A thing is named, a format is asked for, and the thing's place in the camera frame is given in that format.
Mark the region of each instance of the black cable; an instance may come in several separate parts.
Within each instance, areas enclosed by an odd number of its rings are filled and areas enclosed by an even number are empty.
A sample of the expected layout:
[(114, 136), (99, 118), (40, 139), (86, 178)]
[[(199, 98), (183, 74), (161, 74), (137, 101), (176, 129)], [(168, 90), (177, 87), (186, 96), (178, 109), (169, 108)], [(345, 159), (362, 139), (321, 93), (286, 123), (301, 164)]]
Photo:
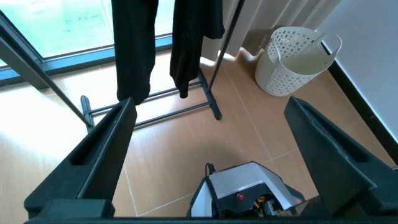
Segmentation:
[(209, 167), (210, 175), (215, 172), (215, 168), (212, 164), (207, 163), (205, 166), (205, 180), (206, 184), (209, 188), (211, 198), (213, 199), (213, 205), (216, 208), (216, 216), (221, 218), (223, 216), (223, 212), (221, 211), (220, 204), (218, 203), (218, 198), (216, 194), (216, 190), (214, 189), (213, 183), (211, 183), (210, 177), (207, 175), (207, 167)]

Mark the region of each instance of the plastic basket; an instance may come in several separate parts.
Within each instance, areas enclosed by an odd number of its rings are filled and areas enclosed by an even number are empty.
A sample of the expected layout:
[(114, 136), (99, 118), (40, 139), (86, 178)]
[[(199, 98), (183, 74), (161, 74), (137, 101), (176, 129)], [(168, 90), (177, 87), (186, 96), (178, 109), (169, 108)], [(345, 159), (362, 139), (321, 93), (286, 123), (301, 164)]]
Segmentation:
[[(340, 44), (328, 55), (321, 41), (331, 36)], [(257, 84), (274, 96), (289, 95), (325, 71), (340, 48), (337, 34), (321, 34), (304, 27), (278, 28), (256, 67)]]

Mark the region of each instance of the curtain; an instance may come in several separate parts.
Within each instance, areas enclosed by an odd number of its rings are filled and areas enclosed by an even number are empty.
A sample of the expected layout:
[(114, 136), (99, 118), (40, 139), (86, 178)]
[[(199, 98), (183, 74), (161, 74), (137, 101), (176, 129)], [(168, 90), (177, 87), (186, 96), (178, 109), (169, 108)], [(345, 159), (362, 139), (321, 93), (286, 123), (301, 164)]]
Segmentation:
[[(316, 29), (341, 0), (246, 0), (232, 34), (227, 54), (236, 56), (241, 47), (256, 55), (272, 32), (281, 26)], [(238, 0), (223, 0), (223, 22), (230, 25)], [(216, 60), (225, 38), (203, 39), (201, 56)]]

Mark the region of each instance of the hanging clothes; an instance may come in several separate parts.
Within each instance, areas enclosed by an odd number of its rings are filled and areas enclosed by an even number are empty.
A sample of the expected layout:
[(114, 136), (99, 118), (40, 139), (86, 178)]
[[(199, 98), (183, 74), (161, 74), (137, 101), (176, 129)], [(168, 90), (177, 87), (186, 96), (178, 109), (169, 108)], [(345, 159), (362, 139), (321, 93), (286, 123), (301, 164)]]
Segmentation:
[(220, 39), (224, 32), (222, 0), (175, 0), (170, 76), (181, 98), (198, 77), (203, 37)]
[[(155, 65), (155, 17), (158, 0), (112, 0), (118, 100), (133, 97), (135, 105), (149, 95)], [(188, 96), (188, 83), (199, 72), (203, 37), (222, 38), (222, 0), (175, 0), (170, 76)]]

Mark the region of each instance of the black baseboard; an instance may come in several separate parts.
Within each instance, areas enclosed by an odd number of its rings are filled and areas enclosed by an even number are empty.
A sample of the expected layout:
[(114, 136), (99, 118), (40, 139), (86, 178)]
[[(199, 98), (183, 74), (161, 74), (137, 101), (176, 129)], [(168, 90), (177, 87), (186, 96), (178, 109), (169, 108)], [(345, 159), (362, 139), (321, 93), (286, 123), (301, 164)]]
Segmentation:
[(361, 115), (367, 126), (373, 132), (377, 140), (381, 143), (392, 160), (398, 165), (398, 143), (390, 135), (386, 127), (380, 122), (379, 118), (373, 113), (372, 109), (359, 94), (355, 86), (351, 83), (345, 72), (340, 68), (336, 61), (329, 67), (329, 72), (344, 91), (345, 95)]

